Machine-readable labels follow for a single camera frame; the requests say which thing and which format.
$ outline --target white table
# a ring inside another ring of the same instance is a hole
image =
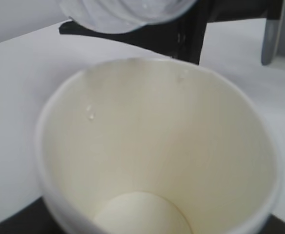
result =
[[[285,162],[285,71],[260,65],[264,25],[262,19],[209,25],[201,65],[223,74],[254,100]],[[98,62],[161,57],[115,41],[61,36],[58,26],[0,43],[0,221],[40,196],[33,132],[51,93],[76,71]],[[285,181],[274,214],[285,221]]]

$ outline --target clear plastic cup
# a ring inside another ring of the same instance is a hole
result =
[[[197,0],[57,0],[62,11],[91,30],[120,34],[173,20]]]

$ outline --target white paper cup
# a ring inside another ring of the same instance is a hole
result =
[[[135,192],[174,204],[194,234],[255,234],[280,187],[274,144],[249,99],[172,59],[74,75],[42,111],[36,147],[43,197],[72,234],[111,232],[96,215]]]

